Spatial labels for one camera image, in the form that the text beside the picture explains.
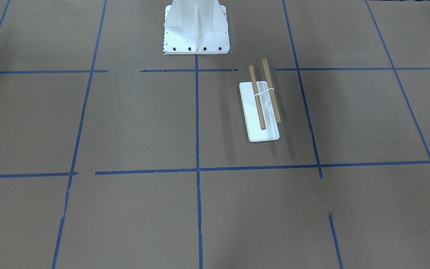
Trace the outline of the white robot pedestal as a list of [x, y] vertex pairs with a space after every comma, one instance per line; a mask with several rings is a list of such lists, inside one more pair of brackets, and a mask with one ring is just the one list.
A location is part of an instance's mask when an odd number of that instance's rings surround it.
[[164, 54], [229, 53], [227, 9], [218, 0], [174, 0], [164, 15]]

